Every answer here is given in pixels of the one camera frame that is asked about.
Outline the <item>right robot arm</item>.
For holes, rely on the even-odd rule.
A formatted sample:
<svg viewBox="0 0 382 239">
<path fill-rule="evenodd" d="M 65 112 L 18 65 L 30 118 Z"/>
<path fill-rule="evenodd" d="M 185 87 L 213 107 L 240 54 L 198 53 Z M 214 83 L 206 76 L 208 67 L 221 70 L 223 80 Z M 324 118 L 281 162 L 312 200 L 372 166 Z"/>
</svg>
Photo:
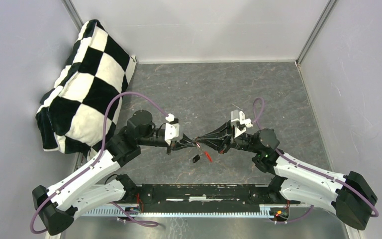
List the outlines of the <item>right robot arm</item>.
<svg viewBox="0 0 382 239">
<path fill-rule="evenodd" d="M 230 149 L 254 153 L 252 161 L 256 168 L 274 176 L 267 190 L 273 203 L 286 199 L 320 207 L 361 231 L 366 229 L 370 218 L 379 216 L 375 208 L 378 198 L 361 174 L 350 171 L 345 175 L 296 159 L 278 148 L 280 142 L 272 129 L 261 129 L 254 134 L 242 130 L 227 122 L 194 141 L 220 154 Z"/>
</svg>

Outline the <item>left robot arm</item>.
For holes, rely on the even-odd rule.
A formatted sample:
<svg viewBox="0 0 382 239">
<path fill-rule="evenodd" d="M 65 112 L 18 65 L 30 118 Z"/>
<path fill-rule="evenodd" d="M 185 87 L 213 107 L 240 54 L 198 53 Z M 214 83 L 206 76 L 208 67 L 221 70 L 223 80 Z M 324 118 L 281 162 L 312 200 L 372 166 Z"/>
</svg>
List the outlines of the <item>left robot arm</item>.
<svg viewBox="0 0 382 239">
<path fill-rule="evenodd" d="M 105 148 L 62 181 L 32 191 L 35 214 L 30 223 L 34 234 L 36 217 L 40 217 L 44 231 L 54 236 L 65 231 L 81 214 L 100 205 L 122 200 L 130 203 L 136 198 L 136 189 L 123 179 L 114 179 L 107 186 L 91 186 L 108 174 L 117 171 L 141 153 L 141 146 L 165 147 L 167 154 L 193 147 L 192 139 L 181 132 L 179 120 L 168 117 L 160 128 L 153 123 L 148 111 L 137 111 Z"/>
</svg>

